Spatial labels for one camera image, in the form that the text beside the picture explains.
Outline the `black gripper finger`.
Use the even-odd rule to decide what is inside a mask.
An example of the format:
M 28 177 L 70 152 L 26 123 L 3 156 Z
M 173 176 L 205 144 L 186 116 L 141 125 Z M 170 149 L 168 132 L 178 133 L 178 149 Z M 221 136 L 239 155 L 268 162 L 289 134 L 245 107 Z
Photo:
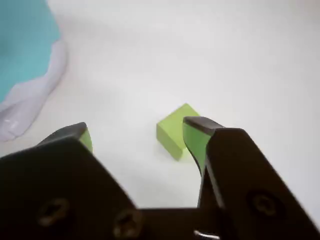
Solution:
M 248 133 L 187 116 L 184 143 L 209 179 L 224 240 L 317 240 L 319 230 Z
M 3 240 L 132 240 L 143 215 L 94 157 L 84 122 L 0 160 Z

